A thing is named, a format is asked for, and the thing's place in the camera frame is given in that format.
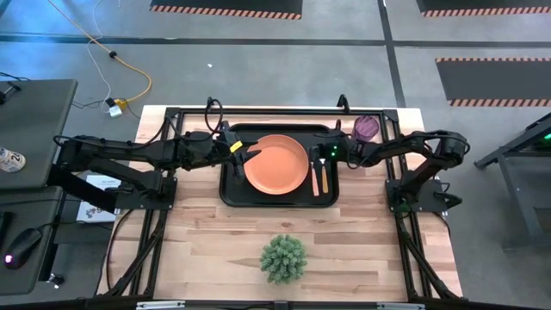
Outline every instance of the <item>wooden utensil handle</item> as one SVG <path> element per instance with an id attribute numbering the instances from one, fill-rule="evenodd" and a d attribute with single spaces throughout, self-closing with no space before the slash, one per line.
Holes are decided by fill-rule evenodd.
<path id="1" fill-rule="evenodd" d="M 329 184 L 327 184 L 327 172 L 325 171 L 325 166 L 321 169 L 321 181 L 324 188 L 324 193 L 329 193 Z"/>
<path id="2" fill-rule="evenodd" d="M 316 177 L 316 170 L 313 168 L 313 164 L 312 164 L 312 189 L 313 189 L 313 195 L 319 196 L 318 178 Z"/>

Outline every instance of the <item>black floor mat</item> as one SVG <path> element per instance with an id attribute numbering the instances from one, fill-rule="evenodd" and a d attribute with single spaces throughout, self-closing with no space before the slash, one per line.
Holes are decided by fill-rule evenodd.
<path id="1" fill-rule="evenodd" d="M 302 18 L 302 0 L 152 0 L 149 10 L 299 20 Z"/>
<path id="2" fill-rule="evenodd" d="M 548 107 L 550 58 L 439 58 L 436 66 L 453 107 Z"/>
<path id="3" fill-rule="evenodd" d="M 551 0 L 417 0 L 426 17 L 549 13 Z"/>

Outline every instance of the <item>can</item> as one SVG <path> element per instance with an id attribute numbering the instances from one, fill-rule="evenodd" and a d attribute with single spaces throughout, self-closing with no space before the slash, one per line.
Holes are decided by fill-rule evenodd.
<path id="1" fill-rule="evenodd" d="M 0 146 L 0 169 L 7 172 L 18 172 L 23 169 L 25 163 L 23 155 Z"/>

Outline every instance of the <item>yellow connector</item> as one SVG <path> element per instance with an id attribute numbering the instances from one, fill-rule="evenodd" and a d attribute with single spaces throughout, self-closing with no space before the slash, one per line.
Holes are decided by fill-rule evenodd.
<path id="1" fill-rule="evenodd" d="M 126 109 L 128 106 L 128 101 L 126 99 L 115 99 L 115 103 L 119 106 L 119 108 L 121 108 L 121 110 Z"/>

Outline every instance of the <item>white paper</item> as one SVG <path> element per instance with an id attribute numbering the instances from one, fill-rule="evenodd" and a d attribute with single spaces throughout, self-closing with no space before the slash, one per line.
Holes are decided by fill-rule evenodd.
<path id="1" fill-rule="evenodd" d="M 87 176 L 86 182 L 103 190 L 107 188 L 116 188 L 121 184 L 121 180 L 106 176 Z M 119 212 L 120 210 L 116 209 L 115 214 L 111 214 L 90 205 L 86 201 L 82 201 L 78 209 L 77 220 L 83 220 L 89 223 L 113 222 Z"/>

